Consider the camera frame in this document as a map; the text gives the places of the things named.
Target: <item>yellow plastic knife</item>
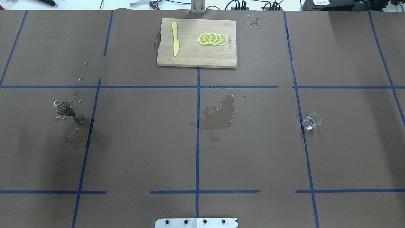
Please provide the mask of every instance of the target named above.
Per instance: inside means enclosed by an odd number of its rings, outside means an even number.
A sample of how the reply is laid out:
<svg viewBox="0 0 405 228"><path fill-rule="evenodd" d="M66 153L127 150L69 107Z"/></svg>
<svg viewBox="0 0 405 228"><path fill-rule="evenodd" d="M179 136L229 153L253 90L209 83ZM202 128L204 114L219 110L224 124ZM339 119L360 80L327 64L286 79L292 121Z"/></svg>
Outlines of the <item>yellow plastic knife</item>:
<svg viewBox="0 0 405 228"><path fill-rule="evenodd" d="M177 22L172 22L172 29L173 29L173 40L174 40L174 48L173 48L173 55L176 56L179 52L180 42L177 40Z"/></svg>

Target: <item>white label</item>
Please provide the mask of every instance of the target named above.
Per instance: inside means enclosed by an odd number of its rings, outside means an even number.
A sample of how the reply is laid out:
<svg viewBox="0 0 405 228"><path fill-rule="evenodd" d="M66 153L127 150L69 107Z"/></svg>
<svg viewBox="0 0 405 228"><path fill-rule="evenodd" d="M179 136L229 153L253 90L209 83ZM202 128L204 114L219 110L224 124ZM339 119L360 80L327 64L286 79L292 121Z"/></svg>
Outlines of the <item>white label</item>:
<svg viewBox="0 0 405 228"><path fill-rule="evenodd" d="M312 0L316 6L330 5L329 0Z"/></svg>

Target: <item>blue tape line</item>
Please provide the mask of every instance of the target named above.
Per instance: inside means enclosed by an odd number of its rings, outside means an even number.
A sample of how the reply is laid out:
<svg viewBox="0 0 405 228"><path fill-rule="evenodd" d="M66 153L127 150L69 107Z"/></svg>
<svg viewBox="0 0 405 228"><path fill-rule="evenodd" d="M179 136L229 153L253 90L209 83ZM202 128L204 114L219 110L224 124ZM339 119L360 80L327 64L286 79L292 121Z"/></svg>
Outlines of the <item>blue tape line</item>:
<svg viewBox="0 0 405 228"><path fill-rule="evenodd" d="M278 89L278 86L201 86L201 89Z"/></svg>
<svg viewBox="0 0 405 228"><path fill-rule="evenodd" d="M80 196L81 196L81 194L77 194L77 197L76 197L76 206L75 206L75 212L73 213L72 228L75 228L75 226L76 226L77 210L79 209Z"/></svg>
<svg viewBox="0 0 405 228"><path fill-rule="evenodd" d="M97 86L0 86L0 88L97 88Z"/></svg>
<svg viewBox="0 0 405 228"><path fill-rule="evenodd" d="M200 68L197 67L197 130L196 130L196 218L199 217L199 195L200 189Z"/></svg>
<svg viewBox="0 0 405 228"><path fill-rule="evenodd" d="M168 190L150 191L150 194L257 194L260 190Z"/></svg>
<svg viewBox="0 0 405 228"><path fill-rule="evenodd" d="M382 53L382 50L381 50L381 47L380 47L380 44L379 44L379 41L378 41L378 38L377 38L377 33L375 32L373 18L371 16L371 11L370 10L369 10L369 18L370 18L371 28L373 29L373 33L374 33L375 42L377 43L378 51L380 52L381 59L382 59L382 62L384 64L385 72L387 73L388 80L390 81L390 85L391 85L391 88L392 88L392 93L394 94L394 98L395 98L396 105L398 106L399 114L401 115L402 123L405 126L404 114L402 112L401 105L399 104L398 97L397 97L396 92L395 92L395 87L394 87L394 84L392 82L390 72L388 71L388 67L387 67L387 64L385 62L385 58L384 58L384 55Z"/></svg>
<svg viewBox="0 0 405 228"><path fill-rule="evenodd" d="M311 187L311 196L312 196L312 206L313 206L313 213L315 216L315 225L316 228L319 228L319 220L318 220L318 211L316 209L316 201L315 201L315 193L313 191L313 182L312 182L312 173L311 173L311 165L309 163L309 154L308 154L308 146L307 146L307 139L305 137L305 130L304 127L302 126L301 122L303 120L302 117L302 112L301 112L301 103L300 103L300 97L298 94L298 84L297 84L297 79L295 76L295 70L294 70L294 66L292 64L292 49L291 49L291 42L290 42L290 34L288 32L288 24L287 24L287 15L286 12L283 11L284 14L284 23L286 26L286 34L287 34L287 42L288 42L288 51L290 53L290 61L291 61L291 70L292 70L292 74L294 76L294 88L295 88L295 96L297 99L297 105L298 105L298 113L300 116L300 126L301 126L301 133L303 135L303 139L304 139L304 145L305 145L305 154L307 156L307 169L308 169L308 177L309 177L309 185Z"/></svg>
<svg viewBox="0 0 405 228"><path fill-rule="evenodd" d="M196 86L101 86L101 88L196 89Z"/></svg>
<svg viewBox="0 0 405 228"><path fill-rule="evenodd" d="M257 194L260 190L200 190L200 194Z"/></svg>
<svg viewBox="0 0 405 228"><path fill-rule="evenodd" d="M4 70L3 70L3 75L1 76L1 79L0 79L0 86L3 84L4 77L6 76L7 68L9 67L11 56L13 56L15 46L17 45L18 37L20 36L21 30L23 29L23 25L24 25L25 19L27 17L27 13L28 13L28 10L26 10L26 12L24 14L23 20L21 21L20 29L18 30L17 36L15 37L13 47L11 48L9 58L7 59L6 66L4 67Z"/></svg>
<svg viewBox="0 0 405 228"><path fill-rule="evenodd" d="M110 31L111 31L111 23L113 22L113 15L114 15L114 10L111 10L111 16L110 16L110 24L108 25L108 32L107 32L107 38L105 39L105 48L104 48L104 55L107 54L107 46L108 46L108 40L110 39Z"/></svg>
<svg viewBox="0 0 405 228"><path fill-rule="evenodd" d="M107 194L107 191L0 190L0 194Z"/></svg>
<svg viewBox="0 0 405 228"><path fill-rule="evenodd" d="M151 194L195 194L195 190L151 191Z"/></svg>
<svg viewBox="0 0 405 228"><path fill-rule="evenodd" d="M298 89L391 89L390 86L297 86Z"/></svg>
<svg viewBox="0 0 405 228"><path fill-rule="evenodd" d="M78 191L81 191L81 188L83 186L84 171L86 170L87 155L89 153L90 138L92 137L92 132L93 132L94 115L96 113L97 102L98 102L98 94L100 92L100 86L101 86L101 78L98 80L98 86L97 86L97 91L96 91L96 99L94 100L94 105L93 105L92 120L90 121L89 135L87 136L86 151L84 153L83 166L81 168L81 175L80 175L80 182L79 182ZM72 228L74 228L75 224L76 224L77 211L79 209L79 201L80 201L80 193L77 194L77 198L76 198L76 206L75 206L75 212L73 214Z"/></svg>
<svg viewBox="0 0 405 228"><path fill-rule="evenodd" d="M320 189L315 193L361 193L361 192L405 192L405 189ZM311 193L311 190L295 190L295 193Z"/></svg>

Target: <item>wooden cutting board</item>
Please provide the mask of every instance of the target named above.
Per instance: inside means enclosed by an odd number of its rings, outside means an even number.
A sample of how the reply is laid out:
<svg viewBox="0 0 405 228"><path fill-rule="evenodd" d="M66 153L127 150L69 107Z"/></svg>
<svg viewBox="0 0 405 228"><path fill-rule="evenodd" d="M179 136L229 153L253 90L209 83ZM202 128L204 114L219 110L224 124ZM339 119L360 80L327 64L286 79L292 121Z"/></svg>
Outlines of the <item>wooden cutting board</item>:
<svg viewBox="0 0 405 228"><path fill-rule="evenodd" d="M173 56L172 22L177 22L177 39L180 48ZM228 37L224 46L201 45L202 33L219 33ZM232 68L236 60L236 21L163 18L160 30L158 66Z"/></svg>

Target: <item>water spill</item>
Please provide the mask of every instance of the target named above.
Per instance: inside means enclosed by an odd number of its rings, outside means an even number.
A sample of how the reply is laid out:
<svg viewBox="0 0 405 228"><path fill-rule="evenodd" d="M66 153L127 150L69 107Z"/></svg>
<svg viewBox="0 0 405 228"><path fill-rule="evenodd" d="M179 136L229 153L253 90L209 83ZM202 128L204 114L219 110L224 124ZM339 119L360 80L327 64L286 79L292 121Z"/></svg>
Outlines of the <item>water spill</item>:
<svg viewBox="0 0 405 228"><path fill-rule="evenodd" d="M232 119L234 118L233 112L235 112L234 95L227 95L224 100L221 101L221 108L214 105L205 107L202 112L205 118L200 119L200 129L217 130L227 129L232 125ZM190 123L192 127L196 127L196 124Z"/></svg>
<svg viewBox="0 0 405 228"><path fill-rule="evenodd" d="M248 28L260 27L260 18L256 17L254 14L250 14L246 17L246 23Z"/></svg>
<svg viewBox="0 0 405 228"><path fill-rule="evenodd" d="M53 107L55 108L59 103L60 103L59 100L54 101L53 102Z"/></svg>
<svg viewBox="0 0 405 228"><path fill-rule="evenodd" d="M62 115L55 118L55 121L58 122L62 118Z"/></svg>
<svg viewBox="0 0 405 228"><path fill-rule="evenodd" d="M85 148L87 137L89 133L88 125L80 125L76 128L70 136L66 138L67 143L69 143L75 150Z"/></svg>
<svg viewBox="0 0 405 228"><path fill-rule="evenodd" d="M210 133L209 135L210 135L209 140L211 142L218 142L219 140L221 140L221 137L218 137L218 136L214 135L213 133Z"/></svg>

